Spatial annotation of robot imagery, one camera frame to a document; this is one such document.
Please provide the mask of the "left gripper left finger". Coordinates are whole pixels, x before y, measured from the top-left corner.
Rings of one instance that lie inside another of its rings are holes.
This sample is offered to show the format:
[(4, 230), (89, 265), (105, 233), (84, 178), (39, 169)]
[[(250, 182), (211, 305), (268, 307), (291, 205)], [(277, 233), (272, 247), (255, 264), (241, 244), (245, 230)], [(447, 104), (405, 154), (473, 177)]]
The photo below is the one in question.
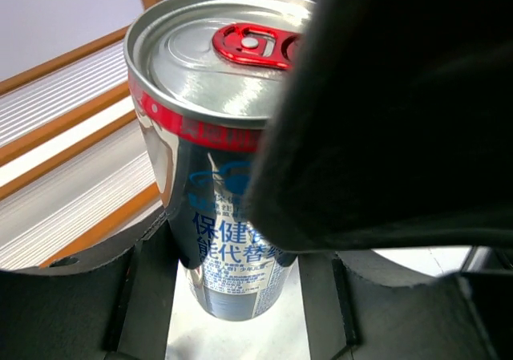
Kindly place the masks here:
[(178, 257), (162, 211), (45, 268), (1, 272), (3, 359), (163, 359)]

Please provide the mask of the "energy can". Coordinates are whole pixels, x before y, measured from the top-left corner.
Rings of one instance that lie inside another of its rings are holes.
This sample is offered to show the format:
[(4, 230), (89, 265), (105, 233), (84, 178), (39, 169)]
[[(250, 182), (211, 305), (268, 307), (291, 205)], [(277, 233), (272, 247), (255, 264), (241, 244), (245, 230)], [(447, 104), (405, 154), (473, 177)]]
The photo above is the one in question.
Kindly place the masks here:
[(161, 200), (196, 300), (244, 321), (279, 298), (295, 256), (243, 204), (254, 154), (313, 12), (310, 0), (165, 0), (123, 53)]

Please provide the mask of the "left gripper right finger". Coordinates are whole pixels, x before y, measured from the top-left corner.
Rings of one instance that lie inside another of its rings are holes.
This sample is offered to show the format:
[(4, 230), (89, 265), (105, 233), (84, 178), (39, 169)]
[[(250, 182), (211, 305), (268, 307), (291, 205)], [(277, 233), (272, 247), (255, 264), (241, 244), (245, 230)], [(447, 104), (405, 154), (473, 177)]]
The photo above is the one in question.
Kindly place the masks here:
[(377, 253), (298, 260), (313, 359), (509, 359), (512, 252), (473, 248), (429, 277)]

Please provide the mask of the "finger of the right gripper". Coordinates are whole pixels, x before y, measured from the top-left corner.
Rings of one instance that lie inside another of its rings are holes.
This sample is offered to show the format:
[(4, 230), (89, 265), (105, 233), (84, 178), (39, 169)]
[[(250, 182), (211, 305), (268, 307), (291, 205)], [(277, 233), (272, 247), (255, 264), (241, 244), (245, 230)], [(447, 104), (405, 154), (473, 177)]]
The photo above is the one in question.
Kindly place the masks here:
[(314, 0), (252, 168), (290, 252), (512, 245), (512, 0)]

